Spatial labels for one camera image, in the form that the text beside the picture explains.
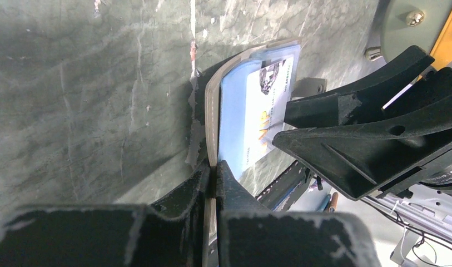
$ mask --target yellow metal frame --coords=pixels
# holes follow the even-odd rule
[[[435,58],[432,66],[439,70],[452,61],[452,10],[430,55]]]

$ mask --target marble surface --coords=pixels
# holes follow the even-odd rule
[[[205,155],[191,131],[202,130],[201,83],[219,62],[303,36],[298,79],[341,86],[365,71],[377,5],[0,0],[0,218],[27,203],[158,199]],[[258,194],[291,161],[275,150],[241,183]]]

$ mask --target screw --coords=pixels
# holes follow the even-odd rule
[[[411,27],[417,26],[424,21],[424,17],[425,14],[422,11],[414,10],[406,16],[406,24]]]

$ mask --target cable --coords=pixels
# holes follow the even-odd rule
[[[406,237],[406,231],[407,231],[407,227],[404,227],[404,232],[403,232],[403,238],[401,240],[401,245],[399,246],[399,253],[401,254],[401,258],[404,259],[405,256],[403,256],[403,244],[404,244],[404,238]]]
[[[434,261],[433,264],[432,264],[432,263],[429,263],[429,262],[427,262],[427,261],[425,261],[425,260],[423,260],[423,259],[421,259],[421,258],[416,254],[416,252],[414,251],[414,248],[420,247],[423,243],[428,244],[428,245],[432,248],[432,250],[434,251],[434,254],[435,254],[435,261]],[[425,241],[425,236],[424,236],[424,235],[422,236],[422,239],[421,239],[420,241],[418,241],[418,242],[413,246],[413,248],[412,248],[411,250],[413,251],[414,255],[415,255],[420,261],[422,261],[423,263],[428,264],[428,265],[431,265],[431,266],[437,266],[437,267],[439,267],[438,265],[436,265],[436,263],[437,263],[437,251],[435,251],[435,249],[434,249],[434,247],[433,247],[432,245],[430,245],[428,242]]]
[[[445,245],[445,244],[443,244],[443,243],[441,243],[441,242],[439,242],[439,241],[437,241],[437,240],[435,240],[435,239],[429,238],[429,237],[427,237],[427,235],[433,236],[433,237],[435,237],[435,238],[440,238],[440,237],[438,237],[438,236],[436,236],[436,235],[434,235],[434,234],[431,234],[431,233],[427,233],[427,232],[424,231],[424,230],[418,229],[418,228],[416,228],[416,227],[414,227],[414,226],[412,226],[412,225],[410,225],[410,224],[407,224],[407,223],[403,222],[403,220],[402,220],[402,218],[400,217],[400,215],[399,215],[398,212],[395,212],[395,213],[396,213],[396,218],[394,218],[393,216],[388,215],[387,213],[385,213],[384,211],[382,211],[382,210],[379,209],[378,207],[376,207],[376,206],[374,206],[373,204],[369,203],[369,201],[373,201],[373,202],[376,202],[376,201],[374,201],[374,200],[372,200],[372,199],[362,199],[362,201],[363,201],[364,203],[366,203],[367,205],[369,205],[370,207],[372,207],[373,209],[375,209],[377,212],[379,212],[381,215],[383,215],[383,216],[384,216],[385,218],[387,218],[388,220],[390,220],[390,221],[392,221],[392,222],[398,224],[398,225],[401,226],[401,227],[406,226],[406,227],[408,228],[409,231],[411,231],[411,232],[413,232],[413,233],[416,233],[416,234],[418,234],[418,235],[420,235],[420,236],[424,236],[424,239],[428,239],[428,240],[430,240],[430,241],[432,241],[432,242],[435,242],[435,243],[437,243],[437,244],[439,244],[439,245],[441,245],[441,246],[444,246],[445,248],[447,248],[447,249],[449,249],[449,250],[452,251],[452,248],[451,248],[451,247],[449,247],[449,246],[447,246],[447,245]],[[449,241],[449,240],[444,240],[444,241],[445,241],[446,243],[452,245],[452,242],[451,242],[451,241]]]

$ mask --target black wire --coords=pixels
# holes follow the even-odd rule
[[[395,213],[396,213],[396,218],[394,218],[393,216],[388,215],[388,214],[385,213],[384,211],[380,210],[378,207],[376,207],[376,206],[370,204],[369,202],[364,201],[364,200],[363,200],[363,202],[366,203],[367,205],[369,205],[370,207],[372,207],[373,209],[375,209],[375,210],[376,210],[377,212],[379,212],[381,215],[385,216],[385,218],[387,218],[388,220],[390,220],[390,221],[392,221],[392,222],[398,224],[398,225],[401,226],[401,227],[406,227],[409,231],[411,231],[411,232],[413,232],[413,233],[416,233],[416,234],[419,234],[420,236],[424,236],[424,239],[428,239],[428,240],[430,240],[430,241],[432,241],[432,242],[435,242],[435,243],[437,243],[437,244],[439,244],[439,245],[441,245],[441,246],[444,246],[445,248],[447,248],[447,249],[449,249],[449,250],[452,251],[452,248],[451,248],[451,247],[449,247],[449,246],[447,246],[447,245],[445,245],[445,244],[443,244],[443,243],[441,243],[441,242],[439,242],[439,241],[437,241],[437,240],[434,240],[434,239],[432,239],[432,238],[429,238],[429,237],[427,237],[426,235],[430,235],[430,236],[433,236],[433,237],[435,237],[435,238],[440,238],[440,237],[438,237],[438,236],[436,236],[436,235],[434,235],[434,234],[431,234],[431,233],[427,233],[427,232],[424,231],[424,230],[418,229],[418,228],[416,228],[416,227],[414,227],[414,226],[412,226],[412,225],[410,225],[410,224],[407,224],[407,223],[403,222],[403,220],[401,219],[401,217],[400,217],[400,215],[399,215],[398,212],[395,212]],[[447,242],[448,244],[452,245],[452,242],[451,242],[451,241],[445,240],[445,239],[443,239],[443,240],[444,240],[445,242]]]
[[[424,243],[428,244],[428,245],[432,248],[432,250],[434,251],[434,254],[435,254],[435,261],[434,261],[433,264],[432,264],[432,263],[429,263],[429,262],[427,262],[427,261],[425,261],[425,260],[423,260],[423,259],[421,259],[421,258],[416,254],[416,252],[414,251],[414,248],[418,248],[418,247],[422,246],[422,244],[424,244]],[[439,267],[438,265],[436,265],[436,263],[437,263],[437,251],[435,251],[435,249],[434,249],[434,247],[433,247],[432,245],[430,245],[428,242],[425,241],[425,235],[422,235],[421,240],[418,241],[418,242],[413,246],[413,248],[412,248],[411,250],[413,251],[414,255],[415,255],[420,261],[422,261],[423,263],[428,264],[428,265],[431,265],[431,266],[437,266],[437,267]]]

